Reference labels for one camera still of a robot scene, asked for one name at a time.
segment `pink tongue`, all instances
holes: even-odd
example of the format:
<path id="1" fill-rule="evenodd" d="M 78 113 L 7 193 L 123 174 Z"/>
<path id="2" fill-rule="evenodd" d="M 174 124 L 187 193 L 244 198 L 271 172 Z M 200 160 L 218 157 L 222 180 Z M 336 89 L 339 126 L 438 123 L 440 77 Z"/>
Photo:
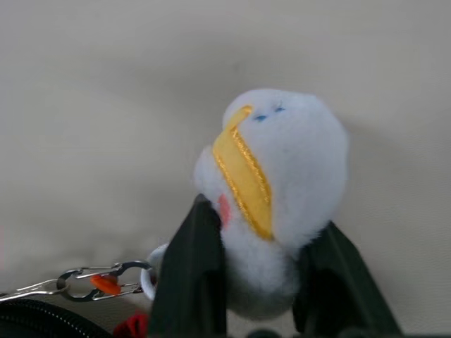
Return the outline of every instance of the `pink tongue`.
<path id="1" fill-rule="evenodd" d="M 228 226 L 228 222 L 230 220 L 230 204 L 227 201 L 227 198 L 224 194 L 219 196 L 219 215 L 222 220 L 222 227 L 226 229 Z"/>

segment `white ring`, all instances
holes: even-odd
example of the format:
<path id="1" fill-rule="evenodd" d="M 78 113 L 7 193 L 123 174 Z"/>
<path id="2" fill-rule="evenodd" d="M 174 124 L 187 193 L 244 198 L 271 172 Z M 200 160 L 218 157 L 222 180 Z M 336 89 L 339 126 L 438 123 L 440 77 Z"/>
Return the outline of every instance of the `white ring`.
<path id="1" fill-rule="evenodd" d="M 153 301 L 155 299 L 155 293 L 156 293 L 156 287 L 152 284 L 152 273 L 156 274 L 156 280 L 158 281 L 160 271 L 161 271 L 161 264 L 163 263 L 163 257 L 164 253 L 166 252 L 166 249 L 168 248 L 168 243 L 163 244 L 152 251 L 152 253 L 147 257 L 147 261 L 150 263 L 150 265 L 154 268 L 152 272 L 148 270 L 141 270 L 141 288 L 144 294 L 147 296 L 148 299 Z"/>

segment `blue eye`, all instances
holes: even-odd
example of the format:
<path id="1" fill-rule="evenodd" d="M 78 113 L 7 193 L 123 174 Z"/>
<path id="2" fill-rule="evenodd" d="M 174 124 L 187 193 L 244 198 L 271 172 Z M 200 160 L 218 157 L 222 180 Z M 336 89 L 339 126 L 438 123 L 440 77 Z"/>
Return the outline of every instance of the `blue eye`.
<path id="1" fill-rule="evenodd" d="M 261 122 L 261 121 L 265 120 L 267 117 L 268 116 L 265 116 L 265 115 L 258 115 L 258 116 L 254 117 L 254 120 Z"/>

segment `white wall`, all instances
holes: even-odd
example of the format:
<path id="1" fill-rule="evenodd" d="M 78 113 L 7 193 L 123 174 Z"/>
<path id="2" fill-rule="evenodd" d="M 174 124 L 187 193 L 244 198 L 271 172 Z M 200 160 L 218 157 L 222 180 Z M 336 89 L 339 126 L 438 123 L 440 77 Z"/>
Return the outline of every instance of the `white wall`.
<path id="1" fill-rule="evenodd" d="M 403 329 L 451 332 L 450 14 L 446 0 L 2 1 L 0 289 L 167 241 L 228 102 L 275 87 L 318 94 L 348 127 L 336 220 Z M 134 311 L 111 304 L 75 308 L 108 308 L 107 327 Z"/>

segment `plush toy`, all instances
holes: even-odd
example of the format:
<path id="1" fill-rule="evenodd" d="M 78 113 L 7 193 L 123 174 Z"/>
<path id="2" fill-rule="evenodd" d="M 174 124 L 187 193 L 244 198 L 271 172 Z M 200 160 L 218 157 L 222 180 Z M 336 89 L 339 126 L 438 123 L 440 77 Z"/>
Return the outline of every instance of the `plush toy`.
<path id="1" fill-rule="evenodd" d="M 333 216 L 347 180 L 345 129 L 315 96 L 273 89 L 242 94 L 194 170 L 220 215 L 228 308 L 263 320 L 299 290 L 299 250 Z"/>

